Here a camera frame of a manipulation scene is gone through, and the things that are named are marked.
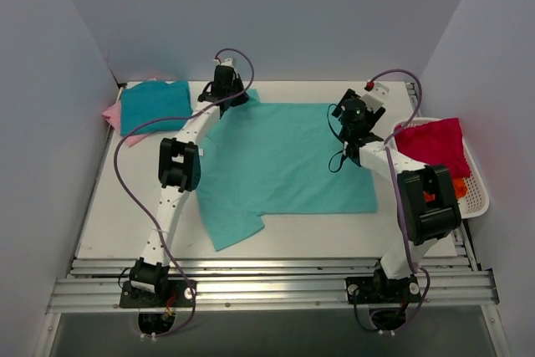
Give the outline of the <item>mint green t-shirt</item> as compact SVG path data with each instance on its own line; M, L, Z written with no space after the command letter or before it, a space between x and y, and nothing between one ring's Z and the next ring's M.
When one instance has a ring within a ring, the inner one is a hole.
M216 251L260 232L264 215L377 212L370 171L351 162L329 170L342 145L328 127L328 109L253 96L209 129L196 195Z

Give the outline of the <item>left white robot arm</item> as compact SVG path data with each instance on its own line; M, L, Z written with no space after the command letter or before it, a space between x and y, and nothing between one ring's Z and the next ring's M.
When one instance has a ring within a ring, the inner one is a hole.
M181 210L201 179L199 145L229 108L247 101L235 59L223 59L216 65L212 82L198 96L192 117L173 137L160 143L157 176L161 192L152 217L155 228L129 274L130 285L139 289L139 297L150 306L159 306L168 298L168 249Z

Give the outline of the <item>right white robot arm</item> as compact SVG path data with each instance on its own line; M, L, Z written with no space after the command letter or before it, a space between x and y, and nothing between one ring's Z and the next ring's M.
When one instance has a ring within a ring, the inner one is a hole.
M411 158L373 132L388 92L384 87L359 95L347 89L331 112L341 125L335 134L342 144L341 161L375 172L394 188L400 238L380 259L382 273L371 280L372 293L384 301L397 295L400 280L417 273L429 249L461 224L447 167Z

